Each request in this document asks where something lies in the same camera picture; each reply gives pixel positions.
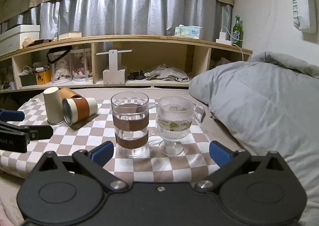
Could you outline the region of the glass cup with brown bands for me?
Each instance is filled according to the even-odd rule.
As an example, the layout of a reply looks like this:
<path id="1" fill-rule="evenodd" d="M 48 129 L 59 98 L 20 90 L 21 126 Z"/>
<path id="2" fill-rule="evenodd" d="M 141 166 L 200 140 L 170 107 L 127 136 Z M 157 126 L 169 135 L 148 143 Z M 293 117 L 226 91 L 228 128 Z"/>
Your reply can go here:
<path id="1" fill-rule="evenodd" d="M 149 97 L 136 91 L 120 92 L 111 98 L 112 120 L 117 149 L 129 158 L 143 156 L 148 149 L 149 137 L 157 133 L 156 126 L 149 125 Z"/>

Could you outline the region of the ribbed glass goblet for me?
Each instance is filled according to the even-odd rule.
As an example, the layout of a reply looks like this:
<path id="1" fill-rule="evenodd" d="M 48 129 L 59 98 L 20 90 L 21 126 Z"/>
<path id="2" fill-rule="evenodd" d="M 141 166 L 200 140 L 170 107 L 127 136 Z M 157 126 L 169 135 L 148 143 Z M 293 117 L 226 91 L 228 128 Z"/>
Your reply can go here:
<path id="1" fill-rule="evenodd" d="M 165 96 L 160 98 L 156 111 L 157 132 L 162 138 L 160 151 L 168 157 L 179 156 L 183 152 L 181 140 L 190 133 L 193 119 L 203 121 L 204 108 L 185 97 Z"/>

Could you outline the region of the brown banded black-lined cup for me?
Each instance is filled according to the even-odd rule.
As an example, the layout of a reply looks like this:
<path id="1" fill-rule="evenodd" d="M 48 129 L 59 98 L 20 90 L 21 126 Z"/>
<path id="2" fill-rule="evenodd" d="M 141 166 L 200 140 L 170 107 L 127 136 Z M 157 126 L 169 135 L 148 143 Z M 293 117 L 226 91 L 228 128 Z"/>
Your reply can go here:
<path id="1" fill-rule="evenodd" d="M 68 126 L 97 114 L 97 101 L 93 97 L 64 98 L 62 112 Z"/>

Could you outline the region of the brown cardboard cup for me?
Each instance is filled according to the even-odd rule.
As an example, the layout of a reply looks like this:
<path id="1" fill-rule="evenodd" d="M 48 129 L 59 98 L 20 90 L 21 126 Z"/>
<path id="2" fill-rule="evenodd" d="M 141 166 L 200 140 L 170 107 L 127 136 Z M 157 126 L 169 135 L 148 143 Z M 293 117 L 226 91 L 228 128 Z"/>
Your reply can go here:
<path id="1" fill-rule="evenodd" d="M 63 99 L 71 99 L 71 98 L 82 98 L 81 95 L 79 95 L 78 93 L 74 92 L 73 90 L 71 90 L 70 88 L 67 87 L 63 87 L 59 90 L 60 95 L 62 100 Z"/>

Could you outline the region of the checkered brown white cloth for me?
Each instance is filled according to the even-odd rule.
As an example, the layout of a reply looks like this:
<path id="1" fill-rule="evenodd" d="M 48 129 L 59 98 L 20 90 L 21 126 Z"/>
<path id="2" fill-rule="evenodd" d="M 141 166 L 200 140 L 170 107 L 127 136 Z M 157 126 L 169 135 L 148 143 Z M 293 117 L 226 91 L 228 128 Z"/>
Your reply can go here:
<path id="1" fill-rule="evenodd" d="M 26 178 L 46 151 L 69 156 L 80 149 L 91 150 L 105 141 L 115 143 L 110 100 L 99 100 L 97 106 L 98 116 L 78 130 L 61 123 L 53 127 L 50 139 L 31 141 L 24 154 L 1 151 L 1 170 Z M 209 155 L 210 141 L 197 121 L 192 122 L 190 133 L 182 140 L 181 155 L 163 155 L 159 149 L 161 141 L 153 134 L 147 151 L 137 158 L 124 157 L 115 149 L 104 169 L 126 182 L 194 182 L 219 169 Z"/>

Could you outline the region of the dark green box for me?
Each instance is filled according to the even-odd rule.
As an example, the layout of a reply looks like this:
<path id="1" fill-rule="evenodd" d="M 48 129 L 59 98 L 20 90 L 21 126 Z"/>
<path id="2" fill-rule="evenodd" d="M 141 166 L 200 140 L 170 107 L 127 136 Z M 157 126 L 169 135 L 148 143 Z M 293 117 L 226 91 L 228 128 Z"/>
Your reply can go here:
<path id="1" fill-rule="evenodd" d="M 29 74 L 25 74 L 25 75 L 20 75 L 19 78 L 21 80 L 22 87 L 33 86 L 33 85 L 37 84 L 35 73 L 29 73 Z"/>

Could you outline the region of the yellow box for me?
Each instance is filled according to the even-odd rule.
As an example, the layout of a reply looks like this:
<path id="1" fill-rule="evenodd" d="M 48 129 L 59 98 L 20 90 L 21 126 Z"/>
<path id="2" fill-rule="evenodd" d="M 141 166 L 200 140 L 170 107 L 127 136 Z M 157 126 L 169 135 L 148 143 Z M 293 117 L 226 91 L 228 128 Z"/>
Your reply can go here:
<path id="1" fill-rule="evenodd" d="M 36 68 L 35 76 L 37 85 L 46 85 L 51 81 L 51 69 Z"/>

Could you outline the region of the white shoe box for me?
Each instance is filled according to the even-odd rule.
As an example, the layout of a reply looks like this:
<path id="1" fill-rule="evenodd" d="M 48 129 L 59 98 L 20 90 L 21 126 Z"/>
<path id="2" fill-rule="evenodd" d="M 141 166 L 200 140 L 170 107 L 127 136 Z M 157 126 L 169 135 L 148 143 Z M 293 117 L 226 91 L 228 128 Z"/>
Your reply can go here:
<path id="1" fill-rule="evenodd" d="M 0 35 L 0 54 L 6 55 L 22 48 L 25 38 L 39 39 L 40 25 L 18 25 Z"/>

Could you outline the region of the doll display case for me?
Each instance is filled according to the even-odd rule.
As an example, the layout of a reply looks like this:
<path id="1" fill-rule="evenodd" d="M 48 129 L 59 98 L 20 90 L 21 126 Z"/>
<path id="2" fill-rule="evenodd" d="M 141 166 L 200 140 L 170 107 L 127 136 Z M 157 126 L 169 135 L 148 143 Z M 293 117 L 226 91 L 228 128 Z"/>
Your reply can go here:
<path id="1" fill-rule="evenodd" d="M 67 83 L 72 80 L 70 51 L 72 46 L 61 46 L 49 49 L 46 54 L 51 69 L 53 84 Z"/>
<path id="2" fill-rule="evenodd" d="M 72 80 L 85 83 L 93 80 L 91 48 L 74 49 L 70 51 Z"/>

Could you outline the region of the crumpled orange paper bag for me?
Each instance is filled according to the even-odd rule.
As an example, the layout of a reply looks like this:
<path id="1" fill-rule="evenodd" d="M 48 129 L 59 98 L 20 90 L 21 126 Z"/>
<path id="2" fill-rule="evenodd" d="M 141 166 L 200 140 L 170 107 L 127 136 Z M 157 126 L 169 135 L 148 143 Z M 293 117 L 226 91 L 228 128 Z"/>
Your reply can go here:
<path id="1" fill-rule="evenodd" d="M 22 48 L 27 48 L 34 43 L 34 39 L 30 37 L 26 37 L 22 42 Z"/>

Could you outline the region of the white wooden stand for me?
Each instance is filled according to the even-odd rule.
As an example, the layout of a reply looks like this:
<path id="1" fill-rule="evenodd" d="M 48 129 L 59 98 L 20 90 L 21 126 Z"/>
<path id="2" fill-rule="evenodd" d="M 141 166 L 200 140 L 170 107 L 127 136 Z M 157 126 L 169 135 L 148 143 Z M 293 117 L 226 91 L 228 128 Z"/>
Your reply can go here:
<path id="1" fill-rule="evenodd" d="M 100 52 L 96 55 L 107 55 L 109 66 L 103 71 L 103 84 L 108 86 L 122 86 L 126 82 L 127 68 L 122 65 L 122 53 L 131 53 L 132 49 L 111 49 L 108 52 Z"/>

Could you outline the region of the right doll display case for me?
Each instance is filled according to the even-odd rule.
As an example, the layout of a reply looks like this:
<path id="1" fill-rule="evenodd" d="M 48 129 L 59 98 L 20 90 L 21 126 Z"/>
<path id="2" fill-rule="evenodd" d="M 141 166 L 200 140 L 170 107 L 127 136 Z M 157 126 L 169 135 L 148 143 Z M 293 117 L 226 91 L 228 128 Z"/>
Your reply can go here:
<path id="1" fill-rule="evenodd" d="M 72 80 L 85 83 L 93 80 L 91 48 L 74 49 L 70 51 Z"/>

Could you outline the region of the book on shelf top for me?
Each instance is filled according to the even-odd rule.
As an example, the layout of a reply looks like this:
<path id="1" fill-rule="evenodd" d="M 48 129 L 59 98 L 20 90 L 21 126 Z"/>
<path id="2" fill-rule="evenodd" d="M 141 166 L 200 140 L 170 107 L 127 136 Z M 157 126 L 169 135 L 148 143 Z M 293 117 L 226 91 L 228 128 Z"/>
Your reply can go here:
<path id="1" fill-rule="evenodd" d="M 58 36 L 58 40 L 79 38 L 79 37 L 82 37 L 82 32 L 73 31 L 73 32 L 67 32 L 67 33 L 60 34 Z"/>

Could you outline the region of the white power adapter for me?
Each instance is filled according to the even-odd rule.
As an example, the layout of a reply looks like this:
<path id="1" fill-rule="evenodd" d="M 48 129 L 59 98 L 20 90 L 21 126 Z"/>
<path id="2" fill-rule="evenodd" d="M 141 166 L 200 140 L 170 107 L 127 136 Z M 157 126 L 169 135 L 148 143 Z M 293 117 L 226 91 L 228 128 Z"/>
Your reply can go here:
<path id="1" fill-rule="evenodd" d="M 227 33 L 226 32 L 219 32 L 219 38 L 216 39 L 216 43 L 225 44 L 225 45 L 232 45 L 232 41 L 226 39 Z"/>

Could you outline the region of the white hanging bag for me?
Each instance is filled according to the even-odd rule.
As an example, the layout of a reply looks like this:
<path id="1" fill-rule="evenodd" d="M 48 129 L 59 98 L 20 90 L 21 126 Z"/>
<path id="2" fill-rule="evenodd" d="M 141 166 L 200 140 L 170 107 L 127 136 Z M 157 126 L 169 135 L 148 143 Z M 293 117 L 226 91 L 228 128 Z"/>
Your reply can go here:
<path id="1" fill-rule="evenodd" d="M 303 33 L 316 33 L 316 11 L 314 0 L 292 0 L 294 27 Z"/>

